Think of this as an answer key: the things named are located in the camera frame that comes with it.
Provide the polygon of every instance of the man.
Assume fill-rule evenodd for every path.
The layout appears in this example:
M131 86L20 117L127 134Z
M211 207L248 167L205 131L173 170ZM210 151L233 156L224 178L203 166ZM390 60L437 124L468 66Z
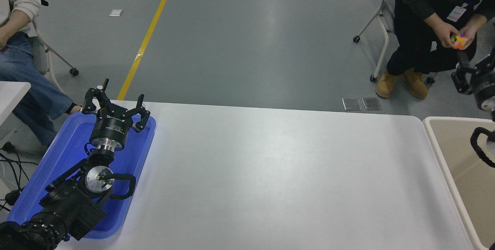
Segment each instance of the man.
M31 88L13 113L47 146L56 135L51 120L81 109L36 71L27 32L40 0L0 0L0 80L25 81Z
M453 34L467 37L466 45L460 50L465 50L471 60L476 53L476 32L495 15L495 0L479 2L396 0L394 26L399 47L387 63L376 93L389 98L397 79L403 76L414 96L426 98L428 89L422 75L456 67ZM430 52L432 41L437 42L437 49Z

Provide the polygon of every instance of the tan boot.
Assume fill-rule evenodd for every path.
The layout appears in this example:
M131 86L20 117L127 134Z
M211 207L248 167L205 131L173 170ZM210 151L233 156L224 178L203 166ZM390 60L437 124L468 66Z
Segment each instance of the tan boot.
M409 91L412 95L419 99L425 99L428 95L428 88L426 88L423 82L423 73L414 72L414 68L411 68L404 72L404 80L409 86Z
M400 76L390 75L388 70L385 70L382 77L380 77L378 84L376 84L376 94L382 98L389 98L392 95L392 90L394 90L394 85L399 77Z

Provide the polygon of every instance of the chair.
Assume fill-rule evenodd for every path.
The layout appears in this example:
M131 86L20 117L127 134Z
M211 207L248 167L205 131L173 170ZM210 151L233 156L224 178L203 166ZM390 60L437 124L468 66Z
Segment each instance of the chair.
M378 73L380 72L380 68L382 66L383 57L385 56L385 52L387 51L387 47L389 46L389 33L394 33L394 9L392 5L390 5L387 0L382 0L380 6L375 10L373 15L371 15L370 19L366 22L365 26L359 31L359 33L354 36L353 41L355 43L361 40L361 34L368 28L373 19L377 19L380 28L382 29L383 36L385 38L385 44L383 45L382 53L380 54L380 58L378 59L378 63L376 65L375 72L371 74L370 81L376 82L378 80Z
M45 0L41 0L41 4L44 6L48 6L48 2ZM29 37L29 42L32 47L32 58L34 61L34 65L36 70L42 74L45 75L47 72L51 72L50 75L50 80L51 82L60 90L63 92L62 88L58 84L55 74L53 73L53 62L52 62L52 57L51 53L55 54L58 56L62 61L64 61L67 65L69 65L70 70L69 73L75 77L79 74L79 70L77 70L76 67L73 67L65 58L60 56L52 47L48 45L48 43L43 39L41 36L41 33L39 32L38 26L36 24L36 19L33 19L32 21L32 27L36 31L37 36L30 36Z

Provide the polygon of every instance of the rubik's cube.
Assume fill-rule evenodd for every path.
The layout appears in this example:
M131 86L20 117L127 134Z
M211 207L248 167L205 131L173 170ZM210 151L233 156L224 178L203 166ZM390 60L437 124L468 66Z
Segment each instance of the rubik's cube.
M464 35L461 35L461 36L452 35L451 41L452 41L452 44L454 44L454 47L456 47L457 49L460 49L466 45L467 37L465 37Z

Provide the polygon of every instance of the blue tray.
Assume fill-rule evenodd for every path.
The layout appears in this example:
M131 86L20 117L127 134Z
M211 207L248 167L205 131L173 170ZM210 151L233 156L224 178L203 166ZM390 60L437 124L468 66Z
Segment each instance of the blue tray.
M139 116L134 116L134 119L137 121ZM22 224L41 211L39 200L46 195L44 188L70 167L87 157L84 144L90 138L95 121L95 115L76 113L69 116L12 208L9 221ZM114 173L133 174L138 181L150 150L155 128L156 121L150 116L145 129L140 133L129 130L125 147L115 152L115 160L110 164L110 169ZM128 181L116 181L113 185L114 193L125 194L128 185ZM85 238L104 239L114 234L124 223L131 200L132 197L125 200L109 199L106 201L103 205L106 216Z

